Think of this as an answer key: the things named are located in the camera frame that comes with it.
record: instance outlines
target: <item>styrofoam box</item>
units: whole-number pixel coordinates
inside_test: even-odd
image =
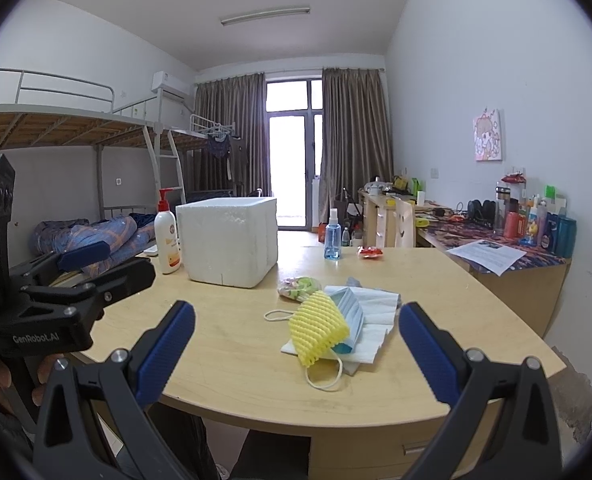
[[[252,288],[278,261],[275,198],[212,198],[179,205],[176,218],[196,282]]]

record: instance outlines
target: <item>glass door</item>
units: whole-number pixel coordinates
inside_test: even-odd
[[[305,117],[269,118],[271,189],[277,199],[278,225],[307,227]]]
[[[317,203],[313,204],[312,184],[319,173],[321,151],[314,129],[319,133],[321,109],[320,80],[267,85],[271,188],[282,230],[310,230],[313,225]]]

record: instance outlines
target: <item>chair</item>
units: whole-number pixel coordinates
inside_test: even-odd
[[[413,204],[396,199],[396,247],[415,247],[415,214]]]

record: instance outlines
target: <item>blanket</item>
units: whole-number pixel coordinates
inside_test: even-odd
[[[111,269],[132,256],[141,253],[155,238],[154,223],[149,221],[138,228],[133,216],[120,216],[91,224],[87,219],[45,221],[38,224],[29,241],[31,251],[39,256],[56,251],[79,249],[96,242],[106,242],[111,256],[103,261],[82,268],[90,278]]]

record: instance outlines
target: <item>blue liquid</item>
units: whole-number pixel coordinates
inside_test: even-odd
[[[340,225],[328,225],[325,228],[325,259],[338,260],[340,259],[341,247],[341,230]]]

